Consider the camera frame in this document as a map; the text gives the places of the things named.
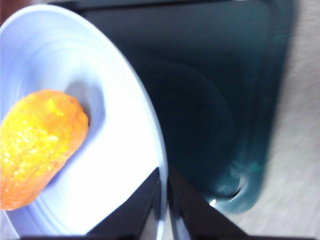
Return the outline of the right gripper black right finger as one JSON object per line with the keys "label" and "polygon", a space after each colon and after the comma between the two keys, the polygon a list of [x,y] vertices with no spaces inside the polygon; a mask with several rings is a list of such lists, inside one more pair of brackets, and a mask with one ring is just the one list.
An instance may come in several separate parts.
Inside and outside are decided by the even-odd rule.
{"label": "right gripper black right finger", "polygon": [[169,168],[167,186],[175,237],[179,235],[179,219],[190,237],[247,236],[242,229],[211,207],[174,167]]}

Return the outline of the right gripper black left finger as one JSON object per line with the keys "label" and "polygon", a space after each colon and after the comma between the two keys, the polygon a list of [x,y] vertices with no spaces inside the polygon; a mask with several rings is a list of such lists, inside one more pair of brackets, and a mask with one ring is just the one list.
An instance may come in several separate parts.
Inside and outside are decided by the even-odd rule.
{"label": "right gripper black left finger", "polygon": [[155,237],[161,210],[161,181],[155,168],[120,207],[93,227],[88,237]]}

